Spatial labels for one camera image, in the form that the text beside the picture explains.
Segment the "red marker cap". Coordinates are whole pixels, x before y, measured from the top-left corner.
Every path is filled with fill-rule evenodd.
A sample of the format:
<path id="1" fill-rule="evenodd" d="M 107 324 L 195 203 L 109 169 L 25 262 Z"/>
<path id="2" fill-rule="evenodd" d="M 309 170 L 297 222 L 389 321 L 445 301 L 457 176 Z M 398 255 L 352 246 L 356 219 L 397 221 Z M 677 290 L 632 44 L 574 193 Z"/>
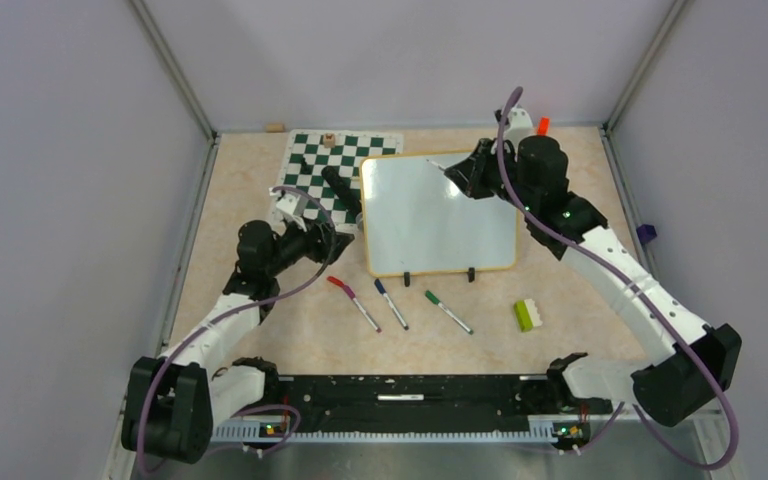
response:
<path id="1" fill-rule="evenodd" d="M 328 276 L 327 281 L 332 283 L 333 285 L 336 285 L 337 287 L 340 287 L 341 289 L 345 287 L 344 282 L 334 276 Z"/>

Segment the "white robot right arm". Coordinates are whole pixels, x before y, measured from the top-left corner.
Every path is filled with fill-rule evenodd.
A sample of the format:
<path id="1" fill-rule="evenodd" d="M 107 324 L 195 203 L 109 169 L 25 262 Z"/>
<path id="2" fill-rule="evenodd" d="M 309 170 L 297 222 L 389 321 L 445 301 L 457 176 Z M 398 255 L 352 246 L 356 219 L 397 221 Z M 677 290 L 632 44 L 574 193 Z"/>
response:
<path id="1" fill-rule="evenodd" d="M 728 324 L 712 327 L 682 306 L 619 241 L 588 200 L 573 193 L 568 157 L 547 136 L 529 136 L 498 152 L 479 141 L 445 177 L 472 199 L 497 197 L 522 209 L 531 236 L 576 271 L 623 320 L 642 346 L 642 363 L 575 353 L 553 361 L 549 404 L 572 412 L 586 399 L 625 402 L 672 427 L 718 400 L 730 427 L 735 412 L 725 391 L 742 340 Z"/>

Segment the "red marker pen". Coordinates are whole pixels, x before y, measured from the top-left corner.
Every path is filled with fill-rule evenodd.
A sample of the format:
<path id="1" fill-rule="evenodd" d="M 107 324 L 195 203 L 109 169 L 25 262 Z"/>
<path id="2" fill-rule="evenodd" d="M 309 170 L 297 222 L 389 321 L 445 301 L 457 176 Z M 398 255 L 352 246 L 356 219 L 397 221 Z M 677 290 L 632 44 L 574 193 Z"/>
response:
<path id="1" fill-rule="evenodd" d="M 446 170 L 446 168 L 447 168 L 447 167 L 445 167 L 444 165 L 442 165 L 442 164 L 440 164 L 440 163 L 438 163 L 438 162 L 436 162 L 436 161 L 433 161 L 433 160 L 432 160 L 432 159 L 430 159 L 430 158 L 426 158 L 425 160 L 427 161 L 427 163 L 429 163 L 430 165 L 434 166 L 435 168 L 437 168 L 437 169 L 438 169 L 438 170 L 440 170 L 440 171 L 445 171 L 445 170 Z"/>

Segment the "yellow framed whiteboard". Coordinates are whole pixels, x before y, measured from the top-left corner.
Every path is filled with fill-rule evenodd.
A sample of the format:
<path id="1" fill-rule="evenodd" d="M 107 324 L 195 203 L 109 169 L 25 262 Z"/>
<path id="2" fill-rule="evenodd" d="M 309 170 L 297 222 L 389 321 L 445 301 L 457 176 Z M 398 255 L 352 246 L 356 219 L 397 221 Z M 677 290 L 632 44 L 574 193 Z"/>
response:
<path id="1" fill-rule="evenodd" d="M 495 197 L 466 197 L 434 166 L 466 150 L 370 156 L 359 168 L 367 269 L 375 277 L 506 270 L 517 261 L 520 218 Z"/>

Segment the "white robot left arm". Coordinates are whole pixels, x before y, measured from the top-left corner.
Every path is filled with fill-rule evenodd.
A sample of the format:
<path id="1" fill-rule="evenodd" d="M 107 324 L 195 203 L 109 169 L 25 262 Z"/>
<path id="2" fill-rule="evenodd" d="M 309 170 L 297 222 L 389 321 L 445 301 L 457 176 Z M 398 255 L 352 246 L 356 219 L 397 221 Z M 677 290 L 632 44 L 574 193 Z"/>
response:
<path id="1" fill-rule="evenodd" d="M 273 363 L 260 357 L 225 363 L 243 337 L 283 298 L 277 277 L 307 258 L 335 262 L 354 241 L 329 222 L 288 220 L 283 233 L 253 220 L 238 231 L 237 261 L 213 309 L 183 340 L 133 365 L 120 442 L 124 449 L 193 464 L 216 425 L 246 406 L 268 413 L 281 393 Z"/>

